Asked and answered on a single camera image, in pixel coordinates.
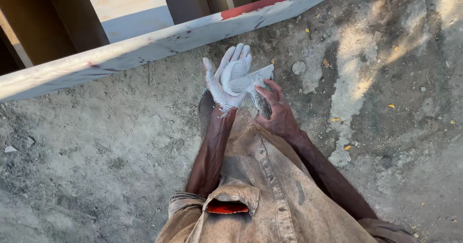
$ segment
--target sleeve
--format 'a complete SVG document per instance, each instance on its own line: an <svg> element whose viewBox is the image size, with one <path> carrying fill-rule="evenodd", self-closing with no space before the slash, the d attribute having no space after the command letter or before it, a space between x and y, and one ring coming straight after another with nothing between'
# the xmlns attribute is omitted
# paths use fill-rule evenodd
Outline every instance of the sleeve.
<svg viewBox="0 0 463 243"><path fill-rule="evenodd" d="M357 221L379 243L417 243L404 227L379 219L363 218Z"/></svg>
<svg viewBox="0 0 463 243"><path fill-rule="evenodd" d="M175 192L170 198L169 220L157 236L156 243L185 242L202 215L205 198L185 192Z"/></svg>

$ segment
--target foot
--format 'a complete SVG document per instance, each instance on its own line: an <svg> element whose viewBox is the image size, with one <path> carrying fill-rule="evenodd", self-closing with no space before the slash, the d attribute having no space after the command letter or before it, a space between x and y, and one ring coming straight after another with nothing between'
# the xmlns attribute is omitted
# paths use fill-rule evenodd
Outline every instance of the foot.
<svg viewBox="0 0 463 243"><path fill-rule="evenodd" d="M211 92L207 89L198 104L198 112L200 113L200 135L201 139L204 137L207 126L211 120L211 114L214 110L215 102Z"/></svg>

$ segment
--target rolled-up sleeve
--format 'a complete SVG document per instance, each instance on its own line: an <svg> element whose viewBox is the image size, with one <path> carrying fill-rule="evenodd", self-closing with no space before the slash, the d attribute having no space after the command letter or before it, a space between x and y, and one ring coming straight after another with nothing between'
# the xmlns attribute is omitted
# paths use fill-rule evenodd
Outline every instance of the rolled-up sleeve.
<svg viewBox="0 0 463 243"><path fill-rule="evenodd" d="M185 242L202 214L205 198L201 195L175 192L170 198L169 220L157 236L157 243Z"/></svg>

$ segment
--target rock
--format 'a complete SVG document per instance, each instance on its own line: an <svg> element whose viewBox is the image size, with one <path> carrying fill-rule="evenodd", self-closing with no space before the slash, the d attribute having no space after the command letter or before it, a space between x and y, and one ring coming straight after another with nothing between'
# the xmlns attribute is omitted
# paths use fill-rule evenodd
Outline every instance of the rock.
<svg viewBox="0 0 463 243"><path fill-rule="evenodd" d="M32 137L28 136L26 138L26 144L27 144L27 147L31 147L31 145L35 144L35 141Z"/></svg>
<svg viewBox="0 0 463 243"><path fill-rule="evenodd" d="M300 75L306 71L306 64L302 61L296 61L292 66L292 71L296 75Z"/></svg>
<svg viewBox="0 0 463 243"><path fill-rule="evenodd" d="M5 148L5 153L16 152L16 151L18 150L11 145Z"/></svg>

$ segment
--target forearm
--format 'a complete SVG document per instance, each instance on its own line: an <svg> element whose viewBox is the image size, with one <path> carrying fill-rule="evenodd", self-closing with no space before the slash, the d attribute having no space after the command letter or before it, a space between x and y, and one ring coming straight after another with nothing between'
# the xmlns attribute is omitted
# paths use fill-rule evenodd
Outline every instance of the forearm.
<svg viewBox="0 0 463 243"><path fill-rule="evenodd" d="M217 188L222 160L236 110L229 110L227 116L215 106L204 140L194 161L186 192L207 196Z"/></svg>
<svg viewBox="0 0 463 243"><path fill-rule="evenodd" d="M299 155L317 186L356 220L378 219L368 203L312 144L302 130L286 140Z"/></svg>

